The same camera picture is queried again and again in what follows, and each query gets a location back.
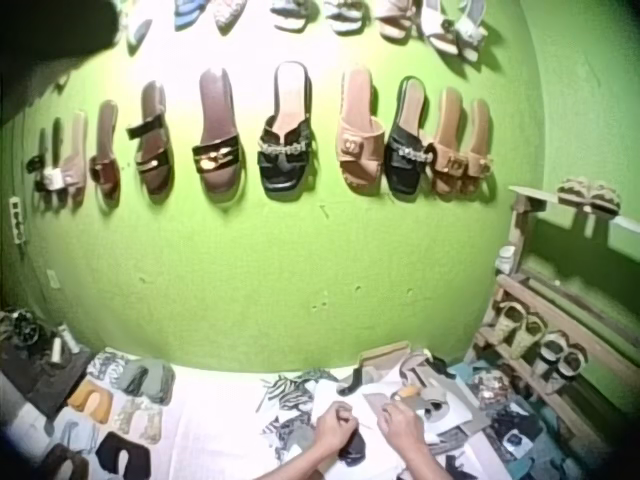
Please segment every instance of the power strip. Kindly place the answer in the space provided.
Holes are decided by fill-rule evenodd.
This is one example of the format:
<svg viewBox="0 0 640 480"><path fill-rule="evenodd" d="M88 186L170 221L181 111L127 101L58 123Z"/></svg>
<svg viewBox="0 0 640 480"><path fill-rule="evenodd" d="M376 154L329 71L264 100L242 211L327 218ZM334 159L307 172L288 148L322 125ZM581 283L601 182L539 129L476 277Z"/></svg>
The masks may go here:
<svg viewBox="0 0 640 480"><path fill-rule="evenodd" d="M9 218L11 219L11 229L13 230L13 243L22 245L24 238L24 219L22 218L22 201L20 197L9 199Z"/></svg>

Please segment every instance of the green wall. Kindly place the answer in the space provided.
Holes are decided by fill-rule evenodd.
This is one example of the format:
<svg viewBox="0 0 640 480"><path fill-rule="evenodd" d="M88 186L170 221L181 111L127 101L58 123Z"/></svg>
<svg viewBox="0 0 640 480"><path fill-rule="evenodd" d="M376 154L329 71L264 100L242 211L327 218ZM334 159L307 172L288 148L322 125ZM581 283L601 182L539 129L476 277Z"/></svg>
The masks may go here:
<svg viewBox="0 0 640 480"><path fill-rule="evenodd" d="M29 245L21 258L10 243L7 208L1 209L3 297L27 302L51 321L65 320L93 347L195 367L344 365L363 349L400 339L447 358L461 355L493 288L493 260L510 219L507 187L543 183L542 95L520 5L491 2L483 63L470 66L441 59L417 38L389 44L376 25L341 38L321 17L302 35L280 32L269 24L266 3L250 1L235 29L221 37L210 11L194 27L174 32L172 2L163 0L134 57L124 42L96 55L72 72L62 94L48 91L3 128L2 205L13 179L29 217ZM445 2L457 15L455 4ZM273 71L284 60L308 67L319 156L315 188L292 202L265 196L256 165L257 138L273 108ZM424 194L404 203L390 195L384 180L378 196L352 193L342 180L334 139L341 72L353 62L371 69L377 115L387 129L405 75L426 85L430 133L446 86L461 91L465 107L485 98L494 126L493 193L449 202ZM228 202L203 192L190 154L202 126L198 78L209 65L229 71L247 154L241 189ZM124 132L140 120L140 91L152 79L166 89L175 154L173 190L159 204L140 186L136 145ZM69 131L73 111L83 109L91 154L105 99L120 108L119 207L104 209L90 183L77 211L46 211L31 179L20 173L36 152L39 129L50 131L60 116ZM467 128L463 137L469 136ZM61 289L50 288L47 268Z"/></svg>
<svg viewBox="0 0 640 480"><path fill-rule="evenodd" d="M620 193L622 213L640 220L640 28L630 3L523 0L522 6L544 99L545 190L568 176L605 180ZM536 224L531 250L535 268L640 333L638 235L557 208ZM586 323L640 363L624 339ZM635 406L638 392L595 362L585 375L618 406Z"/></svg>

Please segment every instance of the wooden shoe rack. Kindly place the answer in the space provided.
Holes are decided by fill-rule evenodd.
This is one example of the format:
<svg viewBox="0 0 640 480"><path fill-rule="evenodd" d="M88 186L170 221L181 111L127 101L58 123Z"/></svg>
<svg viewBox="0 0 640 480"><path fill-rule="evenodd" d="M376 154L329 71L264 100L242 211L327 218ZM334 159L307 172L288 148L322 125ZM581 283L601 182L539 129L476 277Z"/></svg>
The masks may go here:
<svg viewBox="0 0 640 480"><path fill-rule="evenodd" d="M608 369L614 376L630 389L640 392L640 368L620 355L606 342L583 326L576 318L548 301L545 297L531 288L531 282L542 285L546 290L562 298L563 302L580 310L584 315L601 323L609 330L624 338L630 345L640 349L640 337L628 331L623 325L607 317L597 308L575 293L565 290L543 275L521 266L522 251L525 246L527 231L534 220L535 214L547 210L549 204L559 204L554 194L525 187L511 187L516 198L513 203L513 214L509 230L509 244L515 247L513 267L509 275L499 274L496 278L494 294L482 320L472 345L465 356L466 363L472 363L479 352L493 349L508 362L511 367L530 385L537 396L542 399L560 417L573 433L572 441L577 448L586 449L596 455L606 454L610 446L603 436L594 428L572 401L563 395L562 391L547 394L545 384L532 375L531 366L523 359L510 358L510 348L507 344L496 345L492 326L495 325L500 311L500 303L510 299L524 305L531 312L535 312L547 323L547 331L561 330L565 332L571 342L582 345L590 361L596 361ZM579 208L588 214L597 214L590 207ZM640 234L640 224L621 216L607 218L610 223Z"/></svg>

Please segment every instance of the tan sandal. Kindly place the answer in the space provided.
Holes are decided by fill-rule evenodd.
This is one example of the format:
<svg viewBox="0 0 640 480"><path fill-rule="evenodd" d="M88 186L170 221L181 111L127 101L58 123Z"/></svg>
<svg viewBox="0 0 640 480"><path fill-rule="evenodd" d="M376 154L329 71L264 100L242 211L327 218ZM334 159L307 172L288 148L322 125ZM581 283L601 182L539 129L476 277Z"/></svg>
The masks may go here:
<svg viewBox="0 0 640 480"><path fill-rule="evenodd" d="M436 135L426 152L433 165L433 188L440 195L458 190L467 159L458 153L458 122L462 96L455 88L446 88L440 96L440 120Z"/></svg>
<svg viewBox="0 0 640 480"><path fill-rule="evenodd" d="M465 195L471 195L478 190L480 182L487 178L492 171L492 161L489 158L489 124L491 116L489 105L484 100L475 100L471 104L471 144L469 150L464 153L467 159L467 169L462 181L460 191Z"/></svg>
<svg viewBox="0 0 640 480"><path fill-rule="evenodd" d="M371 72L357 66L344 73L336 155L353 188L375 185L384 159L384 127L371 116Z"/></svg>

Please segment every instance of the hand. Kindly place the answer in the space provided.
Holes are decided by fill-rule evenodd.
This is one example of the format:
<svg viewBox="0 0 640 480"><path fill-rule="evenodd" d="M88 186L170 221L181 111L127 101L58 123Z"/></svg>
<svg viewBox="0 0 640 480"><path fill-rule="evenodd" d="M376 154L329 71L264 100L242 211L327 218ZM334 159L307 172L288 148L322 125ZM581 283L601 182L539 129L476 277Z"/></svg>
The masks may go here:
<svg viewBox="0 0 640 480"><path fill-rule="evenodd" d="M406 457L416 450L426 448L422 420L400 401L387 403L382 407L382 413L378 416L378 427L389 445L405 461Z"/></svg>
<svg viewBox="0 0 640 480"><path fill-rule="evenodd" d="M316 436L313 446L323 455L334 455L349 441L358 428L358 419L351 413L351 405L333 402L316 422Z"/></svg>

